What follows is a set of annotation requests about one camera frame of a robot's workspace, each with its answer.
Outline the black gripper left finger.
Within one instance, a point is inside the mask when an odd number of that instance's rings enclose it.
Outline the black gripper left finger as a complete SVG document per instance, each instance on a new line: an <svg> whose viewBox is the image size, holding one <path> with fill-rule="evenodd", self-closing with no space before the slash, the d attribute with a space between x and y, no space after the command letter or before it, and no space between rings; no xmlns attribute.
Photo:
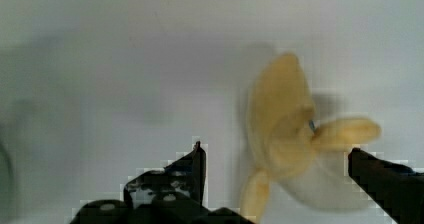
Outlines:
<svg viewBox="0 0 424 224"><path fill-rule="evenodd" d="M129 181L122 200L85 204L70 224L253 224L238 213L203 206L206 152L193 150L160 170Z"/></svg>

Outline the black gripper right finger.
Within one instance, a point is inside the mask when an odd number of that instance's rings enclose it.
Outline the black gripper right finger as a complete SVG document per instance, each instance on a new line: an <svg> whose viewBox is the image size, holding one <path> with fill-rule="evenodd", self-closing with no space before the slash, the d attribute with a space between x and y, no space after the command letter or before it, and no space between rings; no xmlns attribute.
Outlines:
<svg viewBox="0 0 424 224"><path fill-rule="evenodd" d="M423 174L354 148L349 177L397 224L423 224Z"/></svg>

